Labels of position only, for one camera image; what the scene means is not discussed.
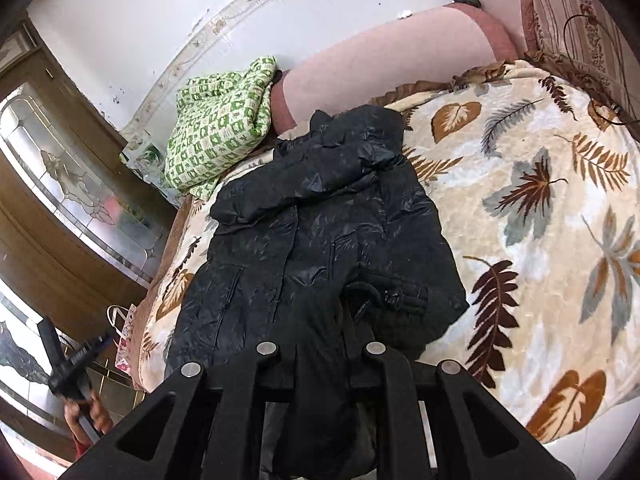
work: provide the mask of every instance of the red sleeve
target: red sleeve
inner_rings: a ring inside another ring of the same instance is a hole
[[[76,460],[78,460],[82,455],[84,455],[84,452],[89,449],[91,446],[85,446],[84,444],[81,444],[80,442],[78,442],[78,439],[76,439],[76,436],[74,435],[74,443],[76,444]]]

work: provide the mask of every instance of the triangular cutout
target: triangular cutout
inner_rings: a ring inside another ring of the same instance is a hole
[[[174,410],[175,394],[158,402],[145,418],[131,428],[116,444],[117,448],[149,462],[155,455],[164,427]]]
[[[482,453],[492,458],[518,447],[518,439],[503,426],[475,394],[464,394],[466,408],[473,422],[476,435],[480,441]]]

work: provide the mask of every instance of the black puffer jacket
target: black puffer jacket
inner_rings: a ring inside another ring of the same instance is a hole
[[[316,112],[310,130],[218,195],[220,225],[185,293],[167,373],[276,339],[296,394],[274,468],[323,479],[353,474],[344,467],[358,433],[340,299],[411,358],[468,304],[438,211],[401,155],[400,114]]]

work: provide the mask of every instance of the black cable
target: black cable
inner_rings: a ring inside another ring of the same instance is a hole
[[[567,45],[566,42],[566,30],[569,27],[569,24],[575,19],[575,18],[587,18],[588,20],[591,20],[592,22],[595,22],[602,30],[604,30],[604,32],[606,33],[607,37],[609,38],[609,41],[611,42],[611,46],[613,47],[613,51],[616,53],[616,58],[618,59],[618,65],[620,66],[620,73],[622,74],[622,83],[623,83],[623,88],[625,90],[625,94],[626,94],[626,100],[629,103],[629,105],[631,104],[631,98],[630,98],[630,93],[629,93],[629,89],[628,86],[626,84],[626,76],[625,76],[625,65],[624,62],[622,61],[622,58],[620,56],[620,52],[618,51],[618,49],[616,48],[616,43],[615,41],[613,41],[613,38],[611,37],[610,32],[607,30],[606,27],[604,27],[604,25],[602,25],[600,23],[600,20],[598,20],[595,16],[591,16],[590,14],[574,14],[573,16],[570,16],[565,22],[564,22],[564,27],[562,28],[562,42],[564,43],[564,45]],[[589,77],[593,82],[597,83],[598,85],[602,86],[602,83],[600,81],[598,81],[593,75],[584,72],[584,70],[580,70],[576,67],[575,63],[574,63],[574,59],[571,57],[571,55],[569,54],[569,52],[566,53],[566,56],[569,59],[569,62],[571,62],[571,66],[573,67],[573,69],[575,71],[580,71],[582,72],[585,76]],[[609,124],[613,124],[615,126],[631,126],[632,124],[638,124],[640,123],[639,119],[635,119],[633,121],[628,121],[625,123],[621,123],[621,122],[616,122],[616,121],[611,121],[610,119],[607,119],[606,117],[602,116],[597,108],[594,105],[595,100],[593,99],[593,97],[589,96],[589,98],[591,99],[591,108],[593,108],[593,112],[599,117],[601,118],[603,121],[605,121],[606,123]],[[618,115],[620,113],[620,111],[624,111],[624,109],[622,108],[622,106],[620,106],[619,104],[615,103],[616,106],[613,109],[613,112]]]

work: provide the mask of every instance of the striped cushion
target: striped cushion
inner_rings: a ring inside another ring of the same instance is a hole
[[[533,0],[533,8],[540,49],[571,56],[576,68],[597,78],[615,102],[640,117],[640,63],[603,5],[598,0]],[[601,26],[575,18],[567,27],[565,44],[562,30],[574,14],[594,16]]]

